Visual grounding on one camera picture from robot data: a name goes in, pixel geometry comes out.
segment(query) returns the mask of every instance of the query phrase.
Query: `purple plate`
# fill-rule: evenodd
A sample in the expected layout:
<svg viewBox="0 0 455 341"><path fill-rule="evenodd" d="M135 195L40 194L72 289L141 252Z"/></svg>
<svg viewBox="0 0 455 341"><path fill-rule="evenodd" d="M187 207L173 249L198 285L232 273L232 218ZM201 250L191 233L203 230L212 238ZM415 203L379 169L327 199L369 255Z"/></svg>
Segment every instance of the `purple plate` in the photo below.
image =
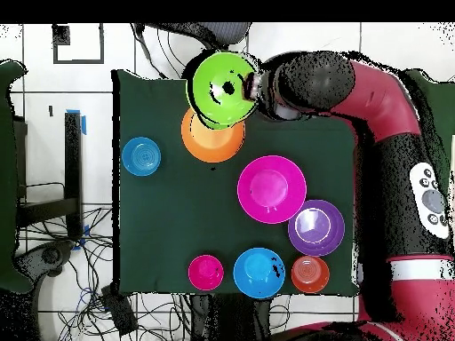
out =
<svg viewBox="0 0 455 341"><path fill-rule="evenodd" d="M333 252L343 240L345 222L339 210L324 200L308 200L289 220L292 245L301 253L321 257Z"/></svg>

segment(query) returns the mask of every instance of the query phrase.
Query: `floor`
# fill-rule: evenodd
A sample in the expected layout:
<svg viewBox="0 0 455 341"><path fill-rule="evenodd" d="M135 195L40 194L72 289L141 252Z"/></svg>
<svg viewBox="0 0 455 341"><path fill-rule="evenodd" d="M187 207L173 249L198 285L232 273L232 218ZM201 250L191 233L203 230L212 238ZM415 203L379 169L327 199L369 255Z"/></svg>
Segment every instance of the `floor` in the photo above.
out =
<svg viewBox="0 0 455 341"><path fill-rule="evenodd" d="M99 59L99 25L69 26L71 42L59 46L59 59ZM87 242L86 248L102 257L96 263L100 288L112 278L112 262L109 261L112 250L108 247L108 237L112 236L110 70L128 69L142 77L157 78L140 44L134 40L129 24L103 24L103 28L104 64L53 64L51 25L0 25L0 59L21 61L28 70L23 79L13 84L11 99L15 113L24 115L28 123L29 185L64 182L63 114L67 109L79 109L86 116L86 134L83 135L85 224L102 218L91 235L96 233L105 241L96 250L99 245L94 242ZM398 68L423 68L434 80L448 81L455 76L454 29L455 23L253 23L248 41L243 40L233 46L233 50L248 50L261 60L296 50L360 51L376 61ZM177 73L160 44L178 73L203 49L200 43L185 36L170 35L168 42L167 33L156 33L151 28L146 30L145 39L155 65L171 78L177 78ZM61 197L59 185L28 189L29 202ZM61 224L50 226L53 231L60 229ZM30 250L43 238L34 228L23 229L19 252ZM73 266L66 264L60 276L46 278L43 283L39 323L44 341L68 341L65 322L74 322L83 310L87 290L81 291L78 287L76 272L79 285L92 289L84 251L73 250L70 261ZM72 329L72 336L77 337L76 341L163 341L163 338L188 341L180 325L182 313L178 313L180 308L189 313L188 307L184 304L180 307L177 297L142 294L130 300L141 326L130 336L119 337L104 313L100 313L97 320L99 330L88 330L92 325L85 323L82 331ZM357 312L355 297L279 296L273 306L270 314L273 331L318 321L352 321Z"/></svg>

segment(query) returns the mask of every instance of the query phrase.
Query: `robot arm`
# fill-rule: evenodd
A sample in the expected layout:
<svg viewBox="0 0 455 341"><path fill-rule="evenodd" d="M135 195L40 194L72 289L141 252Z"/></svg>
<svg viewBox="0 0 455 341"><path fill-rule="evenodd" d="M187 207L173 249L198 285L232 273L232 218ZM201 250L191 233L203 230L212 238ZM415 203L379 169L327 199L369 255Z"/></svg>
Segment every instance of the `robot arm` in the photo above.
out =
<svg viewBox="0 0 455 341"><path fill-rule="evenodd" d="M265 66L266 74L247 80L246 95L257 96L269 118L316 113L351 122L357 141L355 242L365 308L374 321L389 323L376 326L379 332L393 328L398 338L421 339L453 311L447 299L440 303L454 293L453 276L435 279L430 273L440 265L450 268L453 246L447 202L405 89L394 75L336 52L292 52ZM427 278L415 278L422 261ZM397 339L384 333L386 340ZM447 338L453 341L454 334L450 329Z"/></svg>

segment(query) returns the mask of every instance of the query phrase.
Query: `blue plate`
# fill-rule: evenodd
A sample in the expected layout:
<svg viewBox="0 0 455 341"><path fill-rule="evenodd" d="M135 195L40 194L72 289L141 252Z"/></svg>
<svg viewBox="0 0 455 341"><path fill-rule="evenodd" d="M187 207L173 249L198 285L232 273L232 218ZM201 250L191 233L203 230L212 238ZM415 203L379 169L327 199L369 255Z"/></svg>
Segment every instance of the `blue plate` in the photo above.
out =
<svg viewBox="0 0 455 341"><path fill-rule="evenodd" d="M122 152L125 169L137 177L146 177L156 171L161 162L161 152L155 141L134 138L126 143Z"/></svg>
<svg viewBox="0 0 455 341"><path fill-rule="evenodd" d="M245 295L255 299L274 296L283 286L284 263L272 250L245 251L234 265L234 281Z"/></svg>

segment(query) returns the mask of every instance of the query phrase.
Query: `magenta bowl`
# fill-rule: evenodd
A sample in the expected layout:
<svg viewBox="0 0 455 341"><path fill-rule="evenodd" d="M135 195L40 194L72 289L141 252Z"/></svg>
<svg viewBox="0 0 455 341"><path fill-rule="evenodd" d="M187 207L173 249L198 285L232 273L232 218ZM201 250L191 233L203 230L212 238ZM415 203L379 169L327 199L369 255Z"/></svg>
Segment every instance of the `magenta bowl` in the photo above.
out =
<svg viewBox="0 0 455 341"><path fill-rule="evenodd" d="M193 259L188 268L188 278L191 284L199 290L218 288L223 276L221 262L212 255L201 255Z"/></svg>
<svg viewBox="0 0 455 341"><path fill-rule="evenodd" d="M305 201L307 183L299 166L279 155L249 163L240 174L237 196L243 210L265 224L294 216Z"/></svg>

